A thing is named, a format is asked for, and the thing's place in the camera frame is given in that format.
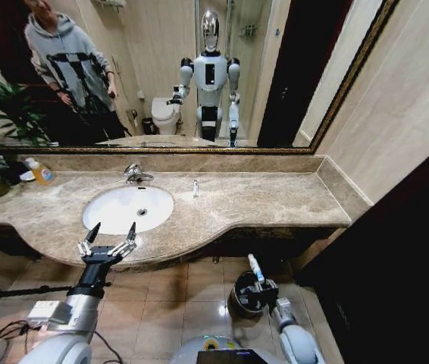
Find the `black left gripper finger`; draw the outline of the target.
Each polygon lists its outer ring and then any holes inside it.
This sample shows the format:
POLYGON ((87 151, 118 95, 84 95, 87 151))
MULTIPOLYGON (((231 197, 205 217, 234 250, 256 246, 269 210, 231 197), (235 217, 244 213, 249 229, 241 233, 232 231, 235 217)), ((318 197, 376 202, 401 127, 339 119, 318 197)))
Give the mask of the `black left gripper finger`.
POLYGON ((92 243, 95 241, 100 227, 101 223, 98 222, 92 230, 88 231, 85 238, 77 243, 81 257, 92 255, 92 243))
POLYGON ((122 259, 128 256, 136 248, 136 222, 134 221, 130 226, 127 233, 127 238, 114 246, 108 251, 108 255, 111 257, 120 256, 122 259))

